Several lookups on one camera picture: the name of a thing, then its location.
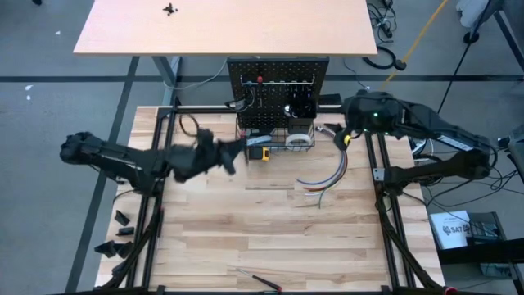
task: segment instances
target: black wire basket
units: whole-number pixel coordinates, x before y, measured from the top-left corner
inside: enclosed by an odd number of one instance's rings
[[[312,120],[308,120],[308,123],[293,124],[292,128],[268,128],[268,129],[252,129],[252,128],[240,128],[238,124],[238,118],[236,123],[235,138],[239,139],[242,137],[247,138],[248,147],[264,147],[268,148],[270,152],[280,151],[291,151],[291,152],[307,152],[314,147],[314,125]],[[286,144],[286,140],[290,136],[296,138],[304,137],[307,135],[309,140],[293,140],[292,145]],[[264,141],[254,143],[255,139],[266,138]]]

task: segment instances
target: tape roll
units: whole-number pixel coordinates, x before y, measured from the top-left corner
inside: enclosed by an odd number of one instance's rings
[[[286,148],[294,152],[306,151],[312,144],[313,139],[308,134],[293,134],[286,138]]]

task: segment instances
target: black pegboard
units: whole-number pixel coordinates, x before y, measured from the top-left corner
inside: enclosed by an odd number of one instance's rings
[[[245,111],[237,114],[240,128],[287,128],[289,118],[283,108],[293,99],[309,99],[318,103],[320,89],[328,69],[327,57],[302,57],[287,59],[228,59],[229,77],[236,102],[255,101]],[[257,83],[258,77],[270,82],[313,82],[311,85],[242,85]]]

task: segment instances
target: light wood desk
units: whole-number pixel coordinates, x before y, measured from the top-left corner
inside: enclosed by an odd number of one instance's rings
[[[157,109],[138,108],[131,147],[150,148]],[[234,138],[235,115],[196,118],[217,138]],[[342,116],[320,114],[314,123],[338,121],[343,121]],[[364,139],[350,145],[348,171],[341,183],[324,195],[321,209],[317,208],[317,197],[304,196],[305,190],[296,178],[327,178],[336,170],[340,153],[331,139],[322,134],[315,139],[308,152],[275,153],[269,162],[251,161],[245,166],[240,155],[234,176],[228,176],[223,168],[214,168],[185,184],[169,178],[151,288],[163,284],[168,290],[267,289],[237,272],[236,267],[280,284],[285,291],[377,291],[380,285],[390,284]],[[174,142],[192,140],[179,132],[177,123]],[[413,165],[407,140],[388,137],[386,142],[393,166]],[[128,189],[120,186],[119,193]],[[415,185],[407,187],[406,192],[422,197]],[[444,284],[426,208],[407,197],[399,197],[399,201],[410,250],[431,277]],[[139,203],[139,196],[126,194],[116,201],[114,210],[126,214],[133,226]],[[119,227],[111,220],[107,240],[131,241],[115,236]],[[140,284],[145,253],[138,264],[136,284]],[[398,253],[396,261],[400,281],[405,284]],[[97,285],[105,283],[120,262],[117,256],[103,257]]]
[[[365,0],[96,0],[78,54],[377,54]]]

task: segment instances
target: screwdriver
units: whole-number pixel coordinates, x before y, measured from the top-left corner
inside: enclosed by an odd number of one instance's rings
[[[282,287],[278,286],[278,285],[275,284],[275,283],[271,283],[271,282],[269,282],[269,281],[266,280],[266,279],[262,279],[262,278],[260,278],[259,276],[252,275],[252,274],[248,273],[248,272],[245,271],[245,270],[241,270],[241,269],[239,269],[239,268],[237,268],[237,270],[240,271],[241,273],[243,273],[244,275],[249,275],[251,278],[256,279],[257,281],[261,282],[262,284],[266,284],[266,285],[268,285],[269,287],[271,287],[271,288],[273,288],[273,289],[275,289],[275,290],[277,290],[277,291],[279,291],[279,292],[282,291]]]

